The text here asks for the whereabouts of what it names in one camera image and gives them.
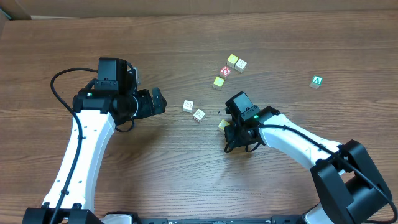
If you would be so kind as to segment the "plain yellow wooden block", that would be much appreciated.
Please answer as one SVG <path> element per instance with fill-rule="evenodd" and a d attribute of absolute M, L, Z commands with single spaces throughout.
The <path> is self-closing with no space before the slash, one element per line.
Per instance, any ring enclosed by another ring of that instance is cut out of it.
<path fill-rule="evenodd" d="M 225 127 L 229 126 L 230 123 L 224 119 L 222 119 L 218 125 L 218 129 L 220 132 L 224 133 L 225 132 Z"/>

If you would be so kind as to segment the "white animal picture block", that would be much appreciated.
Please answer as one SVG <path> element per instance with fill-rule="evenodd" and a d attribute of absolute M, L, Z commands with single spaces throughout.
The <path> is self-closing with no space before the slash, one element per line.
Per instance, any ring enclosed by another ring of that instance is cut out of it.
<path fill-rule="evenodd" d="M 194 105 L 193 101 L 185 100 L 183 102 L 182 109 L 184 112 L 191 113 L 193 111 L 193 105 Z"/>

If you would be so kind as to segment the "white maze picture block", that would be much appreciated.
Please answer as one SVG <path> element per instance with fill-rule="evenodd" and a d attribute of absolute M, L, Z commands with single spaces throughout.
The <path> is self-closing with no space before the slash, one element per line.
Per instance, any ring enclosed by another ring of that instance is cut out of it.
<path fill-rule="evenodd" d="M 193 114 L 193 119 L 198 122 L 201 123 L 205 117 L 206 113 L 204 111 L 202 111 L 201 109 L 197 109 L 196 112 Z"/>

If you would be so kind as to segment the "yellow letter U block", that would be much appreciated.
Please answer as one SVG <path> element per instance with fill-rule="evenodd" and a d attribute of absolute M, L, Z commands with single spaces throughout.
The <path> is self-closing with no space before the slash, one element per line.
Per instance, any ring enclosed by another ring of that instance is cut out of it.
<path fill-rule="evenodd" d="M 213 82 L 213 88 L 216 90 L 221 90 L 225 80 L 221 77 L 216 77 Z"/>

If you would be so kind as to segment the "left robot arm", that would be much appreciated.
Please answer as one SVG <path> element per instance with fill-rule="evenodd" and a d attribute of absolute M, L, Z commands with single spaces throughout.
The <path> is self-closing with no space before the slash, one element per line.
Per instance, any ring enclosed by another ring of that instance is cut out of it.
<path fill-rule="evenodd" d="M 140 223 L 135 213 L 94 214 L 94 194 L 106 146 L 126 121 L 165 111 L 159 88 L 120 95 L 118 91 L 82 89 L 74 101 L 73 125 L 62 165 L 40 208 L 28 208 L 23 224 L 30 223 Z"/>

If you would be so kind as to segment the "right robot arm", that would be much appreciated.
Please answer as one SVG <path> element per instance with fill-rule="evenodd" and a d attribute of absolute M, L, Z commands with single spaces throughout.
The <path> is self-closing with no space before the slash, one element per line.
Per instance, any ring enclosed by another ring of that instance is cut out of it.
<path fill-rule="evenodd" d="M 225 127 L 226 146 L 260 145 L 278 149 L 308 169 L 320 202 L 302 218 L 304 223 L 374 223 L 371 218 L 389 205 L 397 207 L 385 180 L 366 148 L 355 140 L 345 144 L 321 138 L 297 126 L 270 106 L 230 104 L 232 123 Z"/>

